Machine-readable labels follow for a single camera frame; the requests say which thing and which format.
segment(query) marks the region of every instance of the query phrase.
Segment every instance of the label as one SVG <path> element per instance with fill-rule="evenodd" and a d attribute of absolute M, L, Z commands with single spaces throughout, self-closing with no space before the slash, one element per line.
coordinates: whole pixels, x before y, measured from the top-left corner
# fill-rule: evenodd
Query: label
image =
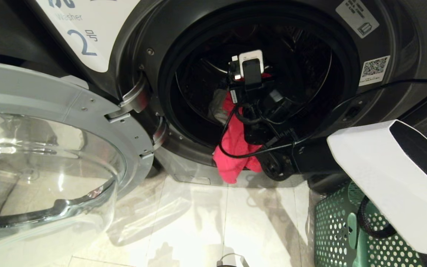
<path fill-rule="evenodd" d="M 235 90 L 230 91 L 230 96 L 232 96 L 232 102 L 234 102 L 234 104 L 238 103 L 237 93 Z"/>
<path fill-rule="evenodd" d="M 345 0 L 335 11 L 361 38 L 365 38 L 380 26 L 361 0 Z"/>
<path fill-rule="evenodd" d="M 78 59 L 106 72 L 115 39 L 139 0 L 36 0 Z"/>
<path fill-rule="evenodd" d="M 363 63 L 363 69 L 360 76 L 359 86 L 366 86 L 371 83 L 383 81 L 387 71 L 390 56 L 380 57 Z"/>

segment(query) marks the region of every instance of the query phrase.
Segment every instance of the washing machine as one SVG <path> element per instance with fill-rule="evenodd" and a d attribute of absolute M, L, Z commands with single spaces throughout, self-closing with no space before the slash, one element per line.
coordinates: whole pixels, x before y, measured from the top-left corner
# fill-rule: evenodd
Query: washing machine
<path fill-rule="evenodd" d="M 254 50 L 265 73 L 294 78 L 297 138 L 395 119 L 427 85 L 329 113 L 427 78 L 427 1 L 0 0 L 0 266 L 90 243 L 154 161 L 178 181 L 226 186 L 212 105 L 232 56 Z M 244 169 L 235 186 L 305 179 L 270 177 Z"/>

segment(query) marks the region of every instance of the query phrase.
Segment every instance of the red cloth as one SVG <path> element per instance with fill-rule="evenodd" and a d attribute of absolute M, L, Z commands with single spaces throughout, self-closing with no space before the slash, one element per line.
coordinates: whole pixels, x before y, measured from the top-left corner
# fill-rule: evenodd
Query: red cloth
<path fill-rule="evenodd" d="M 223 108 L 230 114 L 234 107 L 235 104 L 232 102 L 232 97 L 227 93 Z M 229 154 L 243 155 L 255 152 L 261 145 L 252 145 L 245 141 L 244 125 L 234 115 L 222 139 L 222 147 Z M 261 172 L 261 165 L 256 157 L 233 159 L 225 155 L 218 146 L 215 148 L 213 160 L 217 163 L 220 176 L 222 176 L 222 179 L 228 184 L 235 184 L 237 182 L 237 177 L 244 167 L 254 172 Z"/>

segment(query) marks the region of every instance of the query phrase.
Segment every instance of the white tile floor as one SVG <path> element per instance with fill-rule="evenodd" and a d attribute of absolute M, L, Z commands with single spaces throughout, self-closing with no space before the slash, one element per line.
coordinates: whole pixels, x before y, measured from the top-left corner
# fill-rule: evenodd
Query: white tile floor
<path fill-rule="evenodd" d="M 95 243 L 50 267 L 313 267 L 313 208 L 295 188 L 245 189 L 147 179 L 117 203 Z"/>

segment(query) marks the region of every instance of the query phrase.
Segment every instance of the green laundry basket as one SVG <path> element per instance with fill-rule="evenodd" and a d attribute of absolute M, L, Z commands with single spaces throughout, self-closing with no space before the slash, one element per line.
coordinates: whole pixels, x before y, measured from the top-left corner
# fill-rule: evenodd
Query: green laundry basket
<path fill-rule="evenodd" d="M 364 197 L 351 182 L 315 207 L 316 267 L 422 267 L 417 252 L 398 234 L 375 239 L 359 230 L 356 213 Z M 370 202 L 366 215 L 374 230 L 387 221 Z"/>

